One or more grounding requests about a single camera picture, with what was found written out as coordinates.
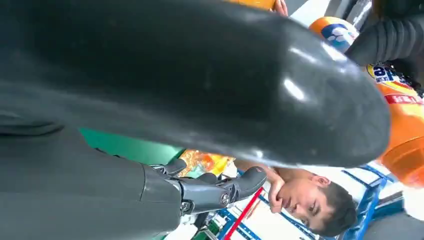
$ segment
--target nose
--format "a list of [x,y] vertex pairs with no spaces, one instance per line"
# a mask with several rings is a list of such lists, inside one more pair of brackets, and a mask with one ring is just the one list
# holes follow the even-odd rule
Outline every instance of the nose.
[[303,219],[304,217],[306,217],[306,214],[306,209],[300,204],[296,204],[293,208],[293,211],[291,212],[291,215],[297,219]]

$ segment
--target dark hair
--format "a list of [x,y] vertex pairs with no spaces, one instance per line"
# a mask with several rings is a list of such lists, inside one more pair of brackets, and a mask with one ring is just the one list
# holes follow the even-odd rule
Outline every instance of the dark hair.
[[353,226],[357,220],[356,205],[352,196],[340,185],[331,182],[320,187],[327,198],[327,204],[334,209],[332,215],[324,220],[324,228],[313,232],[324,237],[335,237]]

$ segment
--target man's ear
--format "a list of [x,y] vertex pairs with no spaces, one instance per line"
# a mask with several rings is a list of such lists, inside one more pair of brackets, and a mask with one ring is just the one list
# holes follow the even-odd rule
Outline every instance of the man's ear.
[[314,182],[317,186],[321,188],[327,187],[331,184],[331,181],[328,178],[318,175],[312,177],[312,182]]

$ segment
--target screw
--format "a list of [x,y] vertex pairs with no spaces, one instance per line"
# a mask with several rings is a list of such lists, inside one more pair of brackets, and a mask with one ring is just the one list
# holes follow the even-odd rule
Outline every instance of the screw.
[[229,203],[230,203],[230,196],[228,195],[228,193],[224,193],[221,196],[221,204],[226,207]]
[[183,210],[183,211],[188,211],[190,209],[190,203],[188,203],[188,202],[186,202],[186,201],[183,201],[182,203],[181,203],[181,210]]

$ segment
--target green panel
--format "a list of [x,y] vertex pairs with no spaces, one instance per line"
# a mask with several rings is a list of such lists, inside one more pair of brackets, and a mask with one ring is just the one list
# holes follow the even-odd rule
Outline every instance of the green panel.
[[147,165],[166,164],[183,150],[181,147],[104,133],[87,128],[80,129],[80,131],[88,145],[92,148],[99,148],[108,154],[120,155],[129,160]]

